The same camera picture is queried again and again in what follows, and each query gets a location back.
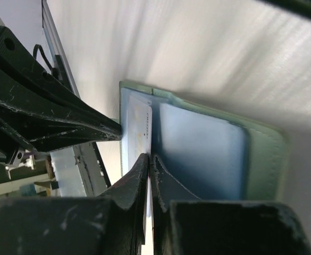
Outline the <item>black three-compartment tray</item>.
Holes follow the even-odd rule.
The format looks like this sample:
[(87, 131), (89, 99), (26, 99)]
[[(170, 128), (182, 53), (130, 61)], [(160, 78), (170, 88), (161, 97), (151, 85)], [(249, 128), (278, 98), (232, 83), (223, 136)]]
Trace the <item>black three-compartment tray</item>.
[(311, 20), (311, 0), (264, 0), (264, 2)]

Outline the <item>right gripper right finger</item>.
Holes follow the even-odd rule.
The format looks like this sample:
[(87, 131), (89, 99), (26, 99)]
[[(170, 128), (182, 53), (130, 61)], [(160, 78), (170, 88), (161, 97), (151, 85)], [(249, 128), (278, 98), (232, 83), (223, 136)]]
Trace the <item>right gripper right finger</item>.
[(201, 200), (152, 157), (155, 254), (311, 254), (295, 212), (279, 202)]

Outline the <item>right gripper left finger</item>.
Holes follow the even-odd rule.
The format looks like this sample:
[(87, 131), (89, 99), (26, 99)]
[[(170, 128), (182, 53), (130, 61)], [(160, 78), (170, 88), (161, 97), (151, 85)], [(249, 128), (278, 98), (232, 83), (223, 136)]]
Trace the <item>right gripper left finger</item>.
[(0, 199), (0, 254), (139, 254), (149, 157), (97, 197)]

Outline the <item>green card holder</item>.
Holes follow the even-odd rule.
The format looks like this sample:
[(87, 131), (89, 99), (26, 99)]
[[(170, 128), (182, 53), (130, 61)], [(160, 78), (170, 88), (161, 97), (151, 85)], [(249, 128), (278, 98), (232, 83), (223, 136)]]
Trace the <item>green card holder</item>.
[(184, 100), (172, 92), (121, 81), (121, 173), (128, 167), (127, 104), (130, 96), (152, 107), (150, 155), (204, 200), (280, 200), (288, 140), (280, 129)]

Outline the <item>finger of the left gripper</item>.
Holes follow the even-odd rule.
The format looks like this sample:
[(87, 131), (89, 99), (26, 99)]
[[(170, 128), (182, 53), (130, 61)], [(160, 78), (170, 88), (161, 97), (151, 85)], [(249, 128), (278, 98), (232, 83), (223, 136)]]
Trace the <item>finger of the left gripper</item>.
[(5, 26), (0, 26), (0, 128), (6, 146), (42, 152), (122, 137), (120, 124), (56, 80)]

